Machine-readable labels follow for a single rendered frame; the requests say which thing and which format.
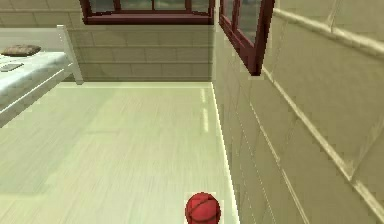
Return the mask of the grey flat rectangular object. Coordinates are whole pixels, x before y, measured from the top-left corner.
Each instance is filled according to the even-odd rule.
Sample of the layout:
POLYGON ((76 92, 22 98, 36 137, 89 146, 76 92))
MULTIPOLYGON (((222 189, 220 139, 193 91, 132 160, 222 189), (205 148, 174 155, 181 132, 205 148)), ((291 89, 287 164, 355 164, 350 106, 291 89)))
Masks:
POLYGON ((23 63, 9 63, 0 68, 0 72, 9 72, 13 71, 21 66, 23 66, 23 63))

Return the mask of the dark red framed window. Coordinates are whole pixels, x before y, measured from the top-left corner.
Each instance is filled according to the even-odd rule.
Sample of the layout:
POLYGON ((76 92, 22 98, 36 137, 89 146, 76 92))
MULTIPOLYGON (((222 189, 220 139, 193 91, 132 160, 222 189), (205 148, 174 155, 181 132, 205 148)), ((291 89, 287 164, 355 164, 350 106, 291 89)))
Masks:
POLYGON ((158 10, 151 0, 150 10, 124 10, 121 0, 111 0, 112 11, 94 11, 91 0, 79 0, 85 25, 213 25, 214 0, 208 0, 205 12, 193 11, 192 0, 185 0, 184 9, 158 10))
POLYGON ((219 24, 252 76, 260 76, 275 0, 220 0, 219 24))

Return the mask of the white bed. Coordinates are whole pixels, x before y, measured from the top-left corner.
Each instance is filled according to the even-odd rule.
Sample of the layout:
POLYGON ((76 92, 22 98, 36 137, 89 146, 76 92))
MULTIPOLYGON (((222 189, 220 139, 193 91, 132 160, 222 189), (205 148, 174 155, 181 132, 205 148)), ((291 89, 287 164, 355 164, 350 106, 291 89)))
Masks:
POLYGON ((84 83, 73 44, 65 25, 56 28, 0 28, 0 68, 9 63, 24 65, 0 72, 0 128, 40 97, 72 75, 84 83), (36 45, 41 50, 27 57, 3 56, 13 45, 36 45))

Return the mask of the brown pillow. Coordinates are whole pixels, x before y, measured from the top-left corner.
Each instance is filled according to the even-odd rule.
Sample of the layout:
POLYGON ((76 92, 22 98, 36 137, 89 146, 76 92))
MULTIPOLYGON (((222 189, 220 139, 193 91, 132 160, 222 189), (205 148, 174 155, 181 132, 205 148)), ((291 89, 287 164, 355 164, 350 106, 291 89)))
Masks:
POLYGON ((10 57, 27 57, 38 53, 40 50, 41 47, 36 45, 13 45, 4 49, 2 55, 10 57))

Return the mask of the red basketball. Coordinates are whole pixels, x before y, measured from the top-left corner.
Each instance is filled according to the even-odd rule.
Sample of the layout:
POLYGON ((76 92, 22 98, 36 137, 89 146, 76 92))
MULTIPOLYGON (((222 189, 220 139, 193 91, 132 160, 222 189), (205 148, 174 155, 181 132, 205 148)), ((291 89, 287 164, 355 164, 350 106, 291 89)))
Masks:
POLYGON ((199 192, 189 198, 185 205, 187 224, 219 224, 221 208, 216 198, 199 192))

